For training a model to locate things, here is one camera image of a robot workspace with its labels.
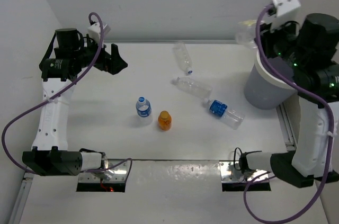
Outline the clear bottle white cap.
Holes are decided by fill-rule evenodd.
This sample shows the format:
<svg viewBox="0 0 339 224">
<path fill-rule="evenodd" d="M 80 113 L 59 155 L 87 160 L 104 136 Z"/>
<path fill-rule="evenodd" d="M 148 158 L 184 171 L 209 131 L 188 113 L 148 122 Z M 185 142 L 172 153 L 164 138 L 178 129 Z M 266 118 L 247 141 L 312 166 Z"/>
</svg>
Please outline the clear bottle white cap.
<svg viewBox="0 0 339 224">
<path fill-rule="evenodd" d="M 209 98 L 212 92 L 212 87 L 210 85 L 190 77 L 177 77 L 172 79 L 171 83 L 179 90 L 200 99 Z"/>
</svg>

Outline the blue label water bottle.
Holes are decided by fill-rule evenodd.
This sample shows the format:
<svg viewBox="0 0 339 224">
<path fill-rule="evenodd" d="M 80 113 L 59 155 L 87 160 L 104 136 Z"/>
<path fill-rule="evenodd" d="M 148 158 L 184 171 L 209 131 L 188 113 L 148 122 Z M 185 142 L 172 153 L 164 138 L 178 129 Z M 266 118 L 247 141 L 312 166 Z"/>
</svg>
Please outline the blue label water bottle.
<svg viewBox="0 0 339 224">
<path fill-rule="evenodd" d="M 244 120 L 244 115 L 235 111 L 229 105 L 219 100 L 211 100 L 205 98 L 203 106 L 220 122 L 237 130 Z"/>
<path fill-rule="evenodd" d="M 152 109 L 150 101 L 148 99 L 146 99 L 143 96 L 139 97 L 136 102 L 136 111 L 139 123 L 142 126 L 147 126 L 152 123 L 153 121 Z"/>
</svg>

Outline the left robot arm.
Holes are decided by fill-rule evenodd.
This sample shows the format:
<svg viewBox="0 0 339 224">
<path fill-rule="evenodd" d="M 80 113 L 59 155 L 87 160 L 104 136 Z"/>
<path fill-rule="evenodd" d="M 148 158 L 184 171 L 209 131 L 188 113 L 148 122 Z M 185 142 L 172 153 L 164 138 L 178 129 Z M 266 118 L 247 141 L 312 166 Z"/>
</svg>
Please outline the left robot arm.
<svg viewBox="0 0 339 224">
<path fill-rule="evenodd" d="M 77 29 L 58 29 L 40 62 L 43 107 L 38 132 L 22 161 L 40 176 L 76 176 L 81 172 L 100 173 L 109 169 L 104 152 L 69 151 L 67 119 L 76 80 L 84 68 L 93 66 L 111 75 L 127 68 L 118 46 L 107 53 L 100 41 L 104 32 L 92 25 L 83 36 Z"/>
</svg>

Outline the orange juice bottle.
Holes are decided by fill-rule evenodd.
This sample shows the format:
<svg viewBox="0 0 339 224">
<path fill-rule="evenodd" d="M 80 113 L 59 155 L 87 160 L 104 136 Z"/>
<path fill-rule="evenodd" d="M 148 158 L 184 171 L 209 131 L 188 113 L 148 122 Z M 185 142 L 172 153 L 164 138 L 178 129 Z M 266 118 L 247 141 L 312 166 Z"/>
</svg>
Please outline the orange juice bottle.
<svg viewBox="0 0 339 224">
<path fill-rule="evenodd" d="M 162 111 L 158 117 L 158 126 L 161 130 L 168 131 L 172 126 L 172 117 L 167 111 Z"/>
</svg>

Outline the clear bottle blue cap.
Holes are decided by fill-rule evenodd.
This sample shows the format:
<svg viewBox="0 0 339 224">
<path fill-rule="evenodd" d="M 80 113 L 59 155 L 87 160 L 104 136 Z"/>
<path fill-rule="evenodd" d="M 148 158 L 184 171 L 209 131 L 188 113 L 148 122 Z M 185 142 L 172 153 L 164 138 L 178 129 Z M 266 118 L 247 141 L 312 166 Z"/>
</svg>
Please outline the clear bottle blue cap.
<svg viewBox="0 0 339 224">
<path fill-rule="evenodd" d="M 173 52 L 179 68 L 187 75 L 191 75 L 193 72 L 192 60 L 185 43 L 182 41 L 175 43 L 173 47 Z"/>
</svg>

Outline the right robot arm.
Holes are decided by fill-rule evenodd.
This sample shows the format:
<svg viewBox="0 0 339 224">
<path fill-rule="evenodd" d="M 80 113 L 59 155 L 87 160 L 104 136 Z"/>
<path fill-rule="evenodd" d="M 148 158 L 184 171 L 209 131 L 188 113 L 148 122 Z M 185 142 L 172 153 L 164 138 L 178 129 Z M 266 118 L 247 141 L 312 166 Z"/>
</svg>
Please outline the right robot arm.
<svg viewBox="0 0 339 224">
<path fill-rule="evenodd" d="M 262 59 L 281 58 L 293 71 L 301 110 L 299 137 L 296 150 L 288 153 L 242 153 L 241 172 L 263 169 L 298 188 L 314 181 L 337 182 L 331 153 L 338 124 L 338 63 L 332 60 L 338 19 L 311 13 L 300 29 L 286 22 L 273 32 L 263 24 L 260 37 Z"/>
</svg>

